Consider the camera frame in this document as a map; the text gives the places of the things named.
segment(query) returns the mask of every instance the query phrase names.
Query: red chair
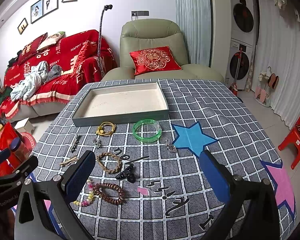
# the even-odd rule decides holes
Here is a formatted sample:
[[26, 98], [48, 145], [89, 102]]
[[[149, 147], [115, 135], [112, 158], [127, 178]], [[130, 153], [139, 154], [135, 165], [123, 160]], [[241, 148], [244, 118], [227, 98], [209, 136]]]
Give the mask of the red chair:
[[298, 155], [294, 159], [293, 163], [291, 164], [291, 169], [294, 169], [295, 166], [300, 161], [300, 132], [298, 131], [296, 125], [300, 125], [300, 117], [296, 124], [291, 129], [290, 133], [287, 137], [283, 140], [283, 142], [278, 146], [278, 149], [282, 151], [289, 143], [293, 143], [298, 150]]

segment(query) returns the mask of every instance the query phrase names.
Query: white wall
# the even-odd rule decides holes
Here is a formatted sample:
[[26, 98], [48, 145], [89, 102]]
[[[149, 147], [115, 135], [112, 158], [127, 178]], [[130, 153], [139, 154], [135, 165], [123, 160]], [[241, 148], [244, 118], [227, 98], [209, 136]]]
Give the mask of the white wall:
[[230, 0], [212, 0], [213, 41], [211, 68], [226, 76], [231, 40]]
[[[78, 0], [70, 3], [62, 3], [59, 0], [58, 10], [31, 24], [30, 7], [37, 1], [26, 2], [0, 28], [0, 76], [2, 78], [8, 61], [16, 57], [17, 52], [26, 44], [45, 32], [51, 35], [54, 32], [65, 31], [66, 36], [70, 36], [85, 30], [99, 30], [101, 11], [106, 4], [112, 4], [113, 9], [104, 13], [102, 35], [112, 48], [117, 63], [119, 63], [121, 28], [126, 22], [131, 21], [131, 11], [148, 10], [149, 17], [144, 18], [176, 21], [176, 0]], [[20, 35], [17, 27], [24, 17], [29, 25]]]

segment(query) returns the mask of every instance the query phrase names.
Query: white pillow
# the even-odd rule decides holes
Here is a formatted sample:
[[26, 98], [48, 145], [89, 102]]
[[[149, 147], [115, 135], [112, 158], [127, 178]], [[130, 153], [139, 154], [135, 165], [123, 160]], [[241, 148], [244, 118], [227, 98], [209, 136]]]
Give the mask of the white pillow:
[[63, 35], [65, 35], [65, 32], [57, 32], [49, 36], [40, 44], [40, 46], [37, 48], [37, 51], [46, 49], [47, 47], [56, 44], [62, 38]]

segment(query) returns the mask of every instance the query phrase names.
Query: light blue blanket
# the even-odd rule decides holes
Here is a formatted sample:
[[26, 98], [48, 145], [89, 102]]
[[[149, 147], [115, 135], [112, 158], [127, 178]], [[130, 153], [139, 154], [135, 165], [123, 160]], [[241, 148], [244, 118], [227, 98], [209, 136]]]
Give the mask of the light blue blanket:
[[41, 61], [37, 66], [31, 67], [31, 72], [25, 74], [25, 79], [11, 91], [11, 101], [27, 100], [45, 82], [48, 74], [48, 63]]

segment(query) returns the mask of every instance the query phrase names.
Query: beaded bracelet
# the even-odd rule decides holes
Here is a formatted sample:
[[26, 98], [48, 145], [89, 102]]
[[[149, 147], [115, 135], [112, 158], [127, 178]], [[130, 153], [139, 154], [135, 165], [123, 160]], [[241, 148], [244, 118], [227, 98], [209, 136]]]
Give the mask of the beaded bracelet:
[[73, 202], [75, 205], [86, 207], [86, 206], [89, 206], [89, 205], [92, 204], [93, 199], [94, 199], [94, 191], [93, 191], [94, 186], [93, 186], [90, 179], [87, 179], [87, 184], [88, 184], [88, 187], [89, 187], [89, 195], [88, 195], [87, 199], [82, 201], [82, 202], [76, 200], [76, 201]]
[[[114, 158], [117, 162], [118, 162], [118, 165], [117, 167], [114, 169], [114, 170], [109, 170], [107, 167], [105, 167], [102, 162], [100, 161], [100, 159], [103, 157], [103, 156], [110, 156], [112, 158]], [[112, 153], [109, 153], [109, 152], [106, 152], [106, 153], [101, 153], [100, 155], [96, 156], [96, 160], [97, 162], [99, 163], [100, 167], [107, 173], [107, 174], [113, 174], [113, 173], [117, 173], [121, 170], [121, 159], [115, 155], [115, 154], [112, 154]]]

